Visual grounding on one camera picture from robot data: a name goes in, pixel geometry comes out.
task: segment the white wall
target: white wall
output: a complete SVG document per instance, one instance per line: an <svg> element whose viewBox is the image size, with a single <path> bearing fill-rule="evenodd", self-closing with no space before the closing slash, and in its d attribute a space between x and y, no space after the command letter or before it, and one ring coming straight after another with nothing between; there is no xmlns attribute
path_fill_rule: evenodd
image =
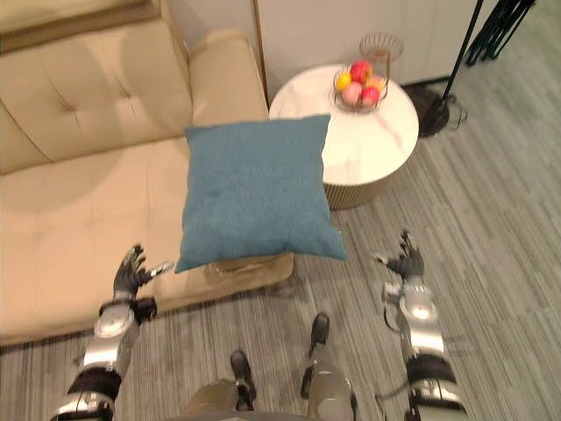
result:
<svg viewBox="0 0 561 421"><path fill-rule="evenodd" d="M251 0L170 0L169 3L187 47L209 32L238 28L248 35L259 58Z"/></svg>
<svg viewBox="0 0 561 421"><path fill-rule="evenodd" d="M403 40L403 55L392 67L397 82L449 75L475 4L475 0L259 0L269 96L305 68L356 59L359 42L369 32L391 32Z"/></svg>

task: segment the yellow fruit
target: yellow fruit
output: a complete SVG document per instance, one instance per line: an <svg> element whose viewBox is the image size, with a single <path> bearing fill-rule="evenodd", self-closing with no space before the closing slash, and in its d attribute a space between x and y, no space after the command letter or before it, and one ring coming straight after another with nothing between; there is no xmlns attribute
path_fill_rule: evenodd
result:
<svg viewBox="0 0 561 421"><path fill-rule="evenodd" d="M343 72L338 78L336 82L336 88L339 92L345 89L349 83L352 82L351 74L349 72Z"/></svg>

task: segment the round side table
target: round side table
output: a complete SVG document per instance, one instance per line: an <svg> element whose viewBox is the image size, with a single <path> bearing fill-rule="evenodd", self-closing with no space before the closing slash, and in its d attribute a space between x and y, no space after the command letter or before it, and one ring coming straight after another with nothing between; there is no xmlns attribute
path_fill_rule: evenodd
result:
<svg viewBox="0 0 561 421"><path fill-rule="evenodd" d="M333 77L343 65L306 70L288 81L269 110L273 118L331 114L323 148L323 184L332 209L368 202L413 152L419 133L415 107L389 81L378 110L353 114L333 102Z"/></svg>

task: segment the gray carpet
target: gray carpet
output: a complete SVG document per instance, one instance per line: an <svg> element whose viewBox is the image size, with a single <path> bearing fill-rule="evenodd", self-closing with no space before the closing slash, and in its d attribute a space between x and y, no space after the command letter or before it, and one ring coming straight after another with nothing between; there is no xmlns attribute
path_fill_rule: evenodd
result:
<svg viewBox="0 0 561 421"><path fill-rule="evenodd" d="M196 305L142 330L118 419L180 414L195 390L229 377L241 346L257 408L304 412L298 397L309 324L331 316L333 358L354 382L363 420L377 390L401 384L399 341L383 324L386 269L371 251L415 234L437 295L453 367L474 420L561 419L561 3L538 2L496 62L463 68L454 91L470 111L456 132L421 140L371 203L333 214L347 262L299 256L270 289ZM87 333L5 348L0 418L40 420L71 382ZM406 395L387 403L402 419Z"/></svg>

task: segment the white marble tabletop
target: white marble tabletop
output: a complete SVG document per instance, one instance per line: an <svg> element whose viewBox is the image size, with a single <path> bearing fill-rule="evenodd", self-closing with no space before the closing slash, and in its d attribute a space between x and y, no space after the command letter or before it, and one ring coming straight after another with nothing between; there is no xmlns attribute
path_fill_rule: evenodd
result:
<svg viewBox="0 0 561 421"><path fill-rule="evenodd" d="M277 93L270 118L331 114L323 148L323 181L336 185L375 182L393 173L413 152L419 133L415 107L389 81L387 96L369 114L341 111L333 102L333 77L343 65L306 70Z"/></svg>

